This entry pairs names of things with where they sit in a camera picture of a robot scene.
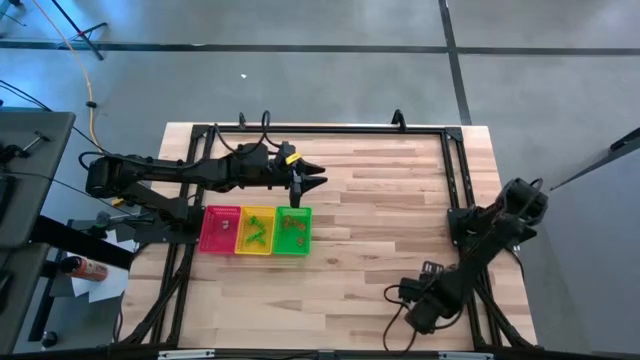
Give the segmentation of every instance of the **black floor stripe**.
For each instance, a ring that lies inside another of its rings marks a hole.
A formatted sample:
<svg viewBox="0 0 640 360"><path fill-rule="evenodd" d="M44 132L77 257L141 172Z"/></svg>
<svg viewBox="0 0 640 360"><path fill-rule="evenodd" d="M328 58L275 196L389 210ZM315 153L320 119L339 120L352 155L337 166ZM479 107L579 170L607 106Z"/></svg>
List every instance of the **black floor stripe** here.
<svg viewBox="0 0 640 360"><path fill-rule="evenodd" d="M524 48L524 47L468 47L456 48L466 55L549 55L549 56L639 56L633 48Z"/></svg>
<svg viewBox="0 0 640 360"><path fill-rule="evenodd" d="M449 64L451 65L451 77L453 78L453 90L455 91L456 102L458 103L460 123L462 125L471 125L471 114L469 113L467 94L464 91L462 70L460 69L460 59L458 58L456 39L453 35L453 26L451 25L449 7L447 5L447 0L438 0L438 3L440 4L440 16L442 17L442 26L444 27L444 37L447 42Z"/></svg>
<svg viewBox="0 0 640 360"><path fill-rule="evenodd" d="M222 45L222 44L127 44L93 42L102 51L166 51L166 52L282 52L282 53L387 53L445 54L445 46L394 45ZM74 42L74 49L89 50L83 42ZM66 50L64 44L52 42L0 41L0 48Z"/></svg>
<svg viewBox="0 0 640 360"><path fill-rule="evenodd" d="M388 53L446 54L449 48L464 55L548 55L548 56L640 56L640 48L527 48L484 46L403 46L403 45L224 45L224 44L135 44L93 42L104 51L166 52L291 52L291 53ZM74 42L77 50L89 50ZM64 44L46 41L0 40L0 49L66 50Z"/></svg>

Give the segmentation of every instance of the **white paper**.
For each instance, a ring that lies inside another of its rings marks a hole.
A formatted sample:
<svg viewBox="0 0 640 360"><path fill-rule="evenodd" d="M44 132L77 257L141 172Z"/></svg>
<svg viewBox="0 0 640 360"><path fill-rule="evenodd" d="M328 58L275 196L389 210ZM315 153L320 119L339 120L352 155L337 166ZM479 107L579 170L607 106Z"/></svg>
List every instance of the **white paper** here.
<svg viewBox="0 0 640 360"><path fill-rule="evenodd" d="M107 232L107 239L104 241L119 246L130 252L134 251L134 247L136 245L133 240L123 241L119 243L116 240L115 230ZM75 256L75 254L73 253L68 254L69 256ZM107 268L109 268L109 274L103 281L96 282L85 279L71 278L71 285L73 286L74 295L77 297L88 292L90 303L122 295L129 283L129 272L115 266L106 266Z"/></svg>

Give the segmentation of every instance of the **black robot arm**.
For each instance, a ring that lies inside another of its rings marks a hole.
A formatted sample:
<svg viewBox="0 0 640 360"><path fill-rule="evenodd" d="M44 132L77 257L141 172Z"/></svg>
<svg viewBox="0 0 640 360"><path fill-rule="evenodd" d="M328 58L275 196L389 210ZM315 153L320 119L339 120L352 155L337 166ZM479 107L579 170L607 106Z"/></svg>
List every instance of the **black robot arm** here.
<svg viewBox="0 0 640 360"><path fill-rule="evenodd" d="M142 158L135 155L100 154L87 167L86 191L93 197L119 197L143 207L152 219L136 227L134 240L142 243L197 241L203 208L189 206L187 199L167 198L139 181L152 180L195 184L205 190L226 193L235 187L263 186L289 189L289 204L300 207L304 193L327 181L313 176L324 168L304 161L293 145L283 142L273 158L264 144L239 145L219 159L183 161Z"/></svg>
<svg viewBox="0 0 640 360"><path fill-rule="evenodd" d="M467 245L460 263L448 269L428 263L420 279L403 278L400 282L399 297L415 303L405 320L416 331L433 332L439 317L451 318L462 311L472 299L482 269L505 247L536 235L531 226L541 221L547 209L547 196L540 192L540 184L539 180L531 184L513 180L491 206L449 217L452 238Z"/></svg>
<svg viewBox="0 0 640 360"><path fill-rule="evenodd" d="M145 206L154 202L154 198L149 196L151 190L135 186L141 180L196 184L219 193L235 187L282 186L290 189L290 205L299 207L305 192L327 181L324 177L311 176L324 172L324 168L296 158L295 147L287 142L283 142L273 159L269 159L264 144L246 144L241 149L248 150L188 165L181 160L106 155L89 165L86 191L94 197L117 196Z"/></svg>

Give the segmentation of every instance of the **green basket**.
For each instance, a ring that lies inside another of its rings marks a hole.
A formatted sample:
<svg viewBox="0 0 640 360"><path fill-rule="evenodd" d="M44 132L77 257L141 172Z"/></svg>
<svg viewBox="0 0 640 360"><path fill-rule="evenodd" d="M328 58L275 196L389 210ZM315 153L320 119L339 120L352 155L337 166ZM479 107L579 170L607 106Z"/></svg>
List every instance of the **green basket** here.
<svg viewBox="0 0 640 360"><path fill-rule="evenodd" d="M309 255L311 251L311 208L276 209L276 233L273 253L278 255Z"/></svg>

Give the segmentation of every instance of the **yellow basket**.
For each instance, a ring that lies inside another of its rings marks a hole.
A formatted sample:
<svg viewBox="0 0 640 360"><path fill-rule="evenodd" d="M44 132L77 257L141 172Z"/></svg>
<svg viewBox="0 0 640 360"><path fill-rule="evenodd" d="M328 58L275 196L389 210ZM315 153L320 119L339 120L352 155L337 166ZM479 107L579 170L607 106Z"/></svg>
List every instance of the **yellow basket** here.
<svg viewBox="0 0 640 360"><path fill-rule="evenodd" d="M256 217L264 226L264 234L261 236L264 244L259 241L249 241L249 237L260 232L258 225L252 225L251 218ZM236 254L244 255L271 255L273 249L273 233L276 221L276 208L271 206L243 206L240 213L240 226L238 227L238 240L236 241Z"/></svg>

